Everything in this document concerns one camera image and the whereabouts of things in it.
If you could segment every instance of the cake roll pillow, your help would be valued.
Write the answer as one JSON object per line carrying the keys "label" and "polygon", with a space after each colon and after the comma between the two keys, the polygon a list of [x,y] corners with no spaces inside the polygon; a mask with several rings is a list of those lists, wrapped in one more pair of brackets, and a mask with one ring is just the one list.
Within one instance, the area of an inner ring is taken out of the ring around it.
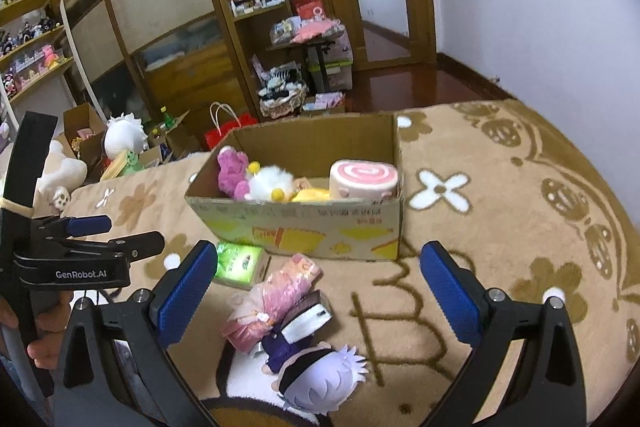
{"label": "cake roll pillow", "polygon": [[329,193],[332,200],[381,201],[398,190],[398,170],[387,163],[340,160],[331,167]]}

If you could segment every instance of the small table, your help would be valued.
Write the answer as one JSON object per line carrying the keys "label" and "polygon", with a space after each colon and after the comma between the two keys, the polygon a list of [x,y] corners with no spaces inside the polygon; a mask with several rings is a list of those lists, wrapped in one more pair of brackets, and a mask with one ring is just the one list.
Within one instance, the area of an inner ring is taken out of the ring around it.
{"label": "small table", "polygon": [[315,48],[316,53],[318,54],[318,66],[320,66],[320,74],[322,75],[322,91],[321,92],[330,92],[329,88],[329,76],[326,73],[326,64],[324,63],[324,51],[326,51],[331,44],[334,44],[341,36],[344,35],[344,30],[332,33],[327,37],[319,36],[314,37],[305,42],[283,42],[281,44],[274,44],[267,48],[268,52],[276,51],[276,50],[291,50],[294,48],[302,47],[304,50],[306,61],[308,62],[309,48]]}

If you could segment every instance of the finger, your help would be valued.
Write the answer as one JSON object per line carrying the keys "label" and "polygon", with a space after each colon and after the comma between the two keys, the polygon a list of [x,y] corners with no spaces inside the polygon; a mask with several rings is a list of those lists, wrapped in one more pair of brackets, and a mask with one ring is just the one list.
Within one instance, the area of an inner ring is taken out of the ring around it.
{"label": "finger", "polygon": [[2,298],[0,298],[0,323],[14,329],[18,327],[18,317],[9,303]]}
{"label": "finger", "polygon": [[59,358],[60,358],[59,355],[55,355],[53,357],[47,357],[45,359],[36,359],[35,365],[40,369],[48,369],[49,371],[53,371],[55,368],[58,367]]}
{"label": "finger", "polygon": [[52,309],[36,317],[36,326],[43,331],[64,331],[71,316],[69,304],[56,304]]}
{"label": "finger", "polygon": [[64,333],[49,333],[37,341],[33,341],[27,346],[27,354],[33,360],[43,360],[49,357],[57,357],[62,348]]}

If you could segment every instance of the white plush toy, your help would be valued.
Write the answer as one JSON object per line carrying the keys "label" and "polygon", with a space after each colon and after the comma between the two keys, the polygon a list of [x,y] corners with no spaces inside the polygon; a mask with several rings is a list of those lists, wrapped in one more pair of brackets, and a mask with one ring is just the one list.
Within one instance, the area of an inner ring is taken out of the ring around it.
{"label": "white plush toy", "polygon": [[142,120],[133,116],[133,113],[109,120],[104,137],[104,152],[110,160],[116,159],[123,151],[142,154],[147,146]]}
{"label": "white plush toy", "polygon": [[52,140],[42,176],[36,182],[36,208],[48,204],[52,211],[62,213],[71,199],[71,193],[84,183],[86,173],[86,163],[66,156],[62,143]]}
{"label": "white plush toy", "polygon": [[252,201],[290,201],[295,191],[293,174],[280,167],[260,169],[249,180],[249,193],[245,199]]}

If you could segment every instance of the beige rug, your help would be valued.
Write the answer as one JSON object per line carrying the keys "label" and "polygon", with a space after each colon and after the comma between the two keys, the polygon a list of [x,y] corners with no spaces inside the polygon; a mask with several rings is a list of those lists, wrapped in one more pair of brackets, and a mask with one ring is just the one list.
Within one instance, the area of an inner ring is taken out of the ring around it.
{"label": "beige rug", "polygon": [[[334,347],[357,346],[367,382],[330,418],[284,412],[260,360],[234,353],[220,337],[233,290],[211,285],[170,354],[223,427],[237,425],[420,425],[468,355],[418,269],[422,245],[440,240],[486,287],[514,299],[564,296],[578,340],[588,418],[613,398],[640,349],[640,249],[636,230],[588,161],[522,104],[461,103],[400,114],[406,211],[394,263],[320,261],[318,283],[335,318],[322,330]],[[159,230],[160,257],[134,263],[132,285],[153,287],[169,253],[184,257],[211,233],[184,202],[205,155],[80,188],[68,215],[109,214],[106,238]],[[113,188],[103,208],[96,204]],[[272,269],[282,264],[274,258]],[[495,410],[517,352],[482,415]]]}

